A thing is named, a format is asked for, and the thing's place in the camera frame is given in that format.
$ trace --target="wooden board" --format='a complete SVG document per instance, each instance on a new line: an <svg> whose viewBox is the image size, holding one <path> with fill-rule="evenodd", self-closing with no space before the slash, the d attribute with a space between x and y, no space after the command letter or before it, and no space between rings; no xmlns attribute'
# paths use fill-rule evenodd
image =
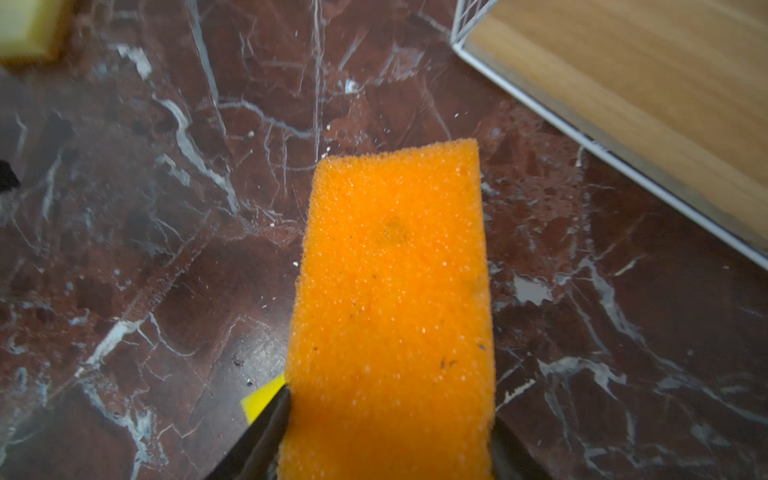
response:
<svg viewBox="0 0 768 480"><path fill-rule="evenodd" d="M768 251L768 2L499 0L466 49Z"/></svg>

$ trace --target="white wire rack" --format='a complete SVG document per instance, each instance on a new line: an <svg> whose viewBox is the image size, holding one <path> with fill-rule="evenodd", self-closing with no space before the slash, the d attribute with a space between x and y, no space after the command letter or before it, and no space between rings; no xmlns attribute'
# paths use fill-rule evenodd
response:
<svg viewBox="0 0 768 480"><path fill-rule="evenodd" d="M461 59L477 69L499 87L503 88L510 95L518 99L520 103L541 115L559 131L574 139L580 145L583 145L584 148L590 151L595 157L600 158L616 170L619 170L636 184L658 197L659 200L662 200L670 207L685 215L694 223L709 231L746 258L752 260L765 270L768 270L768 257L765 257L762 253L752 248L748 243L745 243L730 231L725 230L719 224L713 222L709 217L706 217L700 211L685 203L661 185L635 170L629 164L614 155L613 152L609 151L607 148L587 136L584 132L560 118L556 113L546 108L520 87L511 83L504 75L499 74L486 63L475 57L472 53L466 51L464 49L464 43L467 35L469 35L475 26L477 26L483 16L488 13L488 10L493 8L493 5L495 5L497 1L498 0L469 0L469 2L467 2L467 0L458 0L456 13L453 18L453 28L451 30L451 46L453 51L455 51Z"/></svg>

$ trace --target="black object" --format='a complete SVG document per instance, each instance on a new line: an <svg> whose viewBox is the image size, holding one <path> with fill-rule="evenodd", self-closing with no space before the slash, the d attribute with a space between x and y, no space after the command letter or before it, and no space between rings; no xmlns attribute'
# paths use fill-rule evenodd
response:
<svg viewBox="0 0 768 480"><path fill-rule="evenodd" d="M22 185L16 174L11 169L11 164L5 160L0 160L0 193L12 188L19 188Z"/></svg>
<svg viewBox="0 0 768 480"><path fill-rule="evenodd" d="M289 413L290 393L283 385L206 480L276 480L277 452ZM496 480L551 480L499 417L491 430L491 458Z"/></svg>
<svg viewBox="0 0 768 480"><path fill-rule="evenodd" d="M290 393L283 385L206 480L275 478L273 465L288 428Z"/></svg>

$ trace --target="bright yellow corner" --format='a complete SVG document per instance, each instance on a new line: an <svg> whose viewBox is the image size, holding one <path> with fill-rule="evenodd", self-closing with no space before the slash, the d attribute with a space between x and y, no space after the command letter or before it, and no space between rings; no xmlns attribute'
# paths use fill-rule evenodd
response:
<svg viewBox="0 0 768 480"><path fill-rule="evenodd" d="M249 424L253 423L253 420L256 420L259 414L267 405L269 405L272 398L285 383L286 376L284 373L281 373L276 379L240 400L240 404L243 406L243 411L245 412Z"/></svg>

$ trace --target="yellow object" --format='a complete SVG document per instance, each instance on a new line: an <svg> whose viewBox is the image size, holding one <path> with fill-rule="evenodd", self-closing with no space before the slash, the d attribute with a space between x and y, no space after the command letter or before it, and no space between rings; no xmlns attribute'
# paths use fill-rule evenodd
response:
<svg viewBox="0 0 768 480"><path fill-rule="evenodd" d="M71 0L0 0L0 64L54 60Z"/></svg>
<svg viewBox="0 0 768 480"><path fill-rule="evenodd" d="M290 328L281 480L490 480L477 142L320 161Z"/></svg>
<svg viewBox="0 0 768 480"><path fill-rule="evenodd" d="M280 388L285 385L286 376L284 373L279 377L267 383L265 386L251 393L246 398L240 400L243 411L248 419L248 423L253 423L259 414L269 405L272 398L277 395Z"/></svg>

